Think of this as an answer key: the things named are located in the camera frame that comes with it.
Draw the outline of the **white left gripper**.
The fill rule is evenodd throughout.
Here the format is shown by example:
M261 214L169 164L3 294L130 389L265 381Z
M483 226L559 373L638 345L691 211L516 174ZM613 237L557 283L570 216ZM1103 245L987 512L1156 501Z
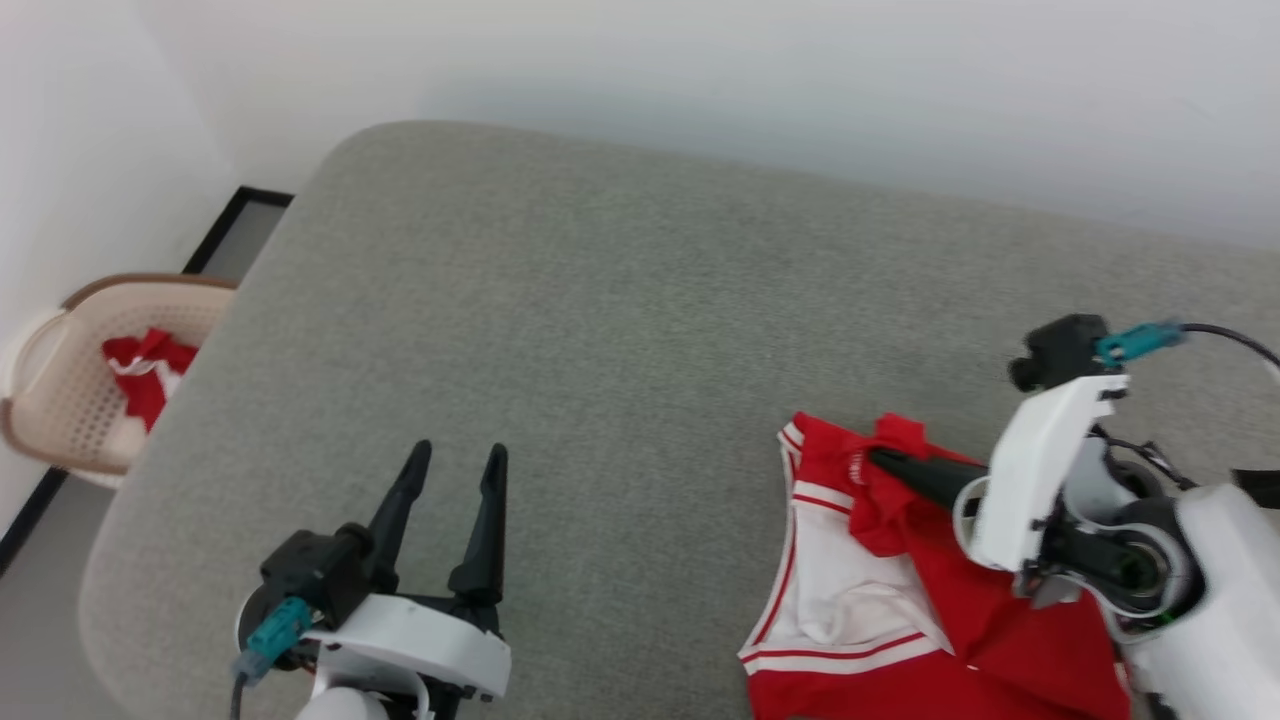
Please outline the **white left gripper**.
M397 592L396 564L431 455L429 439L413 446L367 525L372 552L365 566L374 592ZM474 607L494 607L503 600L507 495L508 451L493 445L467 548L448 580L454 597ZM303 639L319 646L314 694L346 682L425 700L425 680L433 679L472 689L476 697L502 698L509 684L512 655L503 639L399 596L370 594L338 629L314 626Z

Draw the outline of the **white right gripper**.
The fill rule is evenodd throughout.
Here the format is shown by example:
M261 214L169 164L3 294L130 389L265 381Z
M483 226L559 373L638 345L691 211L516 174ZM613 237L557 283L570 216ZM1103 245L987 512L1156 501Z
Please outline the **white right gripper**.
M964 512L978 511L966 556L983 568L1019 573L1041 552L1059 492L1091 428L1115 413L1114 396L1129 386L1128 374L1087 375L1032 395L1000 436L989 469L888 447L873 448L869 459L942 507L955 510L960 503ZM982 501L961 501L964 488L984 477Z

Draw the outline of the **red and white garment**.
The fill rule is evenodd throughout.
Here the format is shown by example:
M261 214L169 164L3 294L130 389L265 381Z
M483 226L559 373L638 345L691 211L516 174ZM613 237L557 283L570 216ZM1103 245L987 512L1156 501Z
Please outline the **red and white garment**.
M1096 603L1015 597L964 555L948 510L869 454L974 461L893 414L860 436L799 413L778 441L783 553L739 651L754 720L1132 719Z

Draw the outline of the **red white garment in basket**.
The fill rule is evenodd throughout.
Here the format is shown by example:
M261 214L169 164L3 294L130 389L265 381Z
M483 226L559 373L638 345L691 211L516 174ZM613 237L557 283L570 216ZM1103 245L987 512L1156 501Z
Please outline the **red white garment in basket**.
M169 331L150 327L141 336L105 340L101 354L125 397L125 415L141 420L150 433L186 378L198 347L180 342Z

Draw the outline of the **beige plastic laundry basket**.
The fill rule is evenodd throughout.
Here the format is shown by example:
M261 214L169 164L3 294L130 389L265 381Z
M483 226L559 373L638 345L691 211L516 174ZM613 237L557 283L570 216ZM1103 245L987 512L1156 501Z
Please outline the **beige plastic laundry basket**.
M128 273L93 281L20 336L0 363L0 436L15 452L108 489L119 489L148 437L127 410L118 372L156 369L169 395L175 373L111 360L110 340L165 331L200 346L230 306L237 283L205 275Z

